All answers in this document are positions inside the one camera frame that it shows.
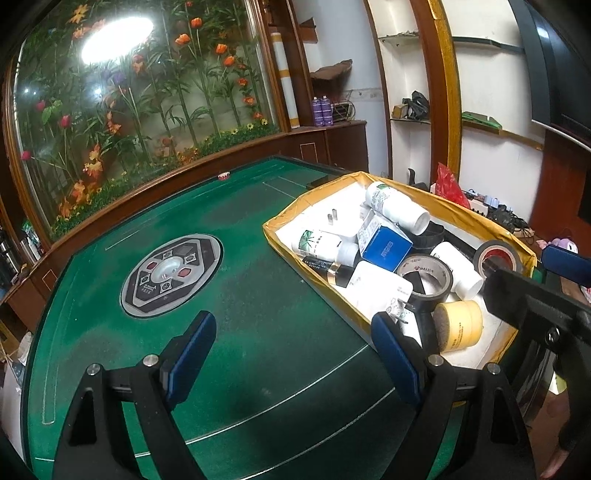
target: white plastic bottle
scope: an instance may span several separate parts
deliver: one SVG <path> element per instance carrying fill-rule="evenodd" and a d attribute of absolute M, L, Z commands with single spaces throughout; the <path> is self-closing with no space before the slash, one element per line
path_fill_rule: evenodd
<path fill-rule="evenodd" d="M 418 203 L 381 181 L 375 181 L 368 187 L 365 203 L 414 235 L 421 235 L 431 220 L 429 212 Z"/>
<path fill-rule="evenodd" d="M 302 257 L 314 257 L 328 262 L 354 267 L 359 262 L 359 245 L 343 242 L 341 237 L 322 230 L 304 230 L 294 238 L 291 249 Z"/>

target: blue gripper pad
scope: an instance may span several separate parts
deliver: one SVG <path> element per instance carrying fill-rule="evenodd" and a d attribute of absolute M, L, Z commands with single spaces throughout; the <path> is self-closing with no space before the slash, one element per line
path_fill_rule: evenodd
<path fill-rule="evenodd" d="M 548 245 L 542 250 L 541 260 L 546 270 L 585 288 L 591 287 L 591 258 L 581 257 L 555 245 Z"/>
<path fill-rule="evenodd" d="M 414 407 L 419 407 L 422 399 L 418 373 L 388 327 L 387 322 L 391 322 L 393 328 L 398 328 L 386 313 L 374 315 L 371 321 L 372 341 L 400 399 Z"/>
<path fill-rule="evenodd" d="M 184 335 L 174 338 L 175 343 L 165 348 L 163 354 L 168 355 L 160 373 L 166 402 L 171 410 L 187 400 L 216 339 L 216 333 L 215 317 L 210 312 L 201 311 Z"/>

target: blue and white box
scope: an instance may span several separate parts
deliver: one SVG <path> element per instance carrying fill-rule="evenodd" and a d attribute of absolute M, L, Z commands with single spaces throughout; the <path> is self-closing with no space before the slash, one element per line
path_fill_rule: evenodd
<path fill-rule="evenodd" d="M 390 272 L 396 271 L 413 243 L 404 232 L 374 210 L 367 215 L 357 233 L 361 257 Z"/>

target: orange tulip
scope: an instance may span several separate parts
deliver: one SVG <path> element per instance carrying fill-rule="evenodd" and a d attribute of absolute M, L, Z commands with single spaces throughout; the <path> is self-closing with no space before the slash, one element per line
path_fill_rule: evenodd
<path fill-rule="evenodd" d="M 191 41 L 191 39 L 189 38 L 189 36 L 186 33 L 183 33 L 182 35 L 179 35 L 179 37 L 174 42 L 177 45 L 180 45 L 182 47 L 183 45 L 186 45 L 190 41 Z"/>

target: green felt table surface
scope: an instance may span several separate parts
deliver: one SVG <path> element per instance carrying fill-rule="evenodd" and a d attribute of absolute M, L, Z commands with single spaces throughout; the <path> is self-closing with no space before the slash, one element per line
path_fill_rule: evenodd
<path fill-rule="evenodd" d="M 396 395 L 374 350 L 262 232 L 306 183 L 324 175 L 279 158 L 262 161 L 149 208 L 72 258 L 29 363 L 25 422 L 41 480 L 51 477 L 85 368 L 94 362 L 128 367 L 159 353 L 200 310 L 216 317 L 217 339 L 173 417 L 209 479 L 381 476 L 414 412 Z M 150 251 L 191 233 L 222 242 L 217 274 L 171 312 L 127 315 L 119 302 L 125 277 Z M 134 407 L 124 408 L 141 472 L 157 479 Z M 453 448 L 454 437 L 444 443 Z"/>

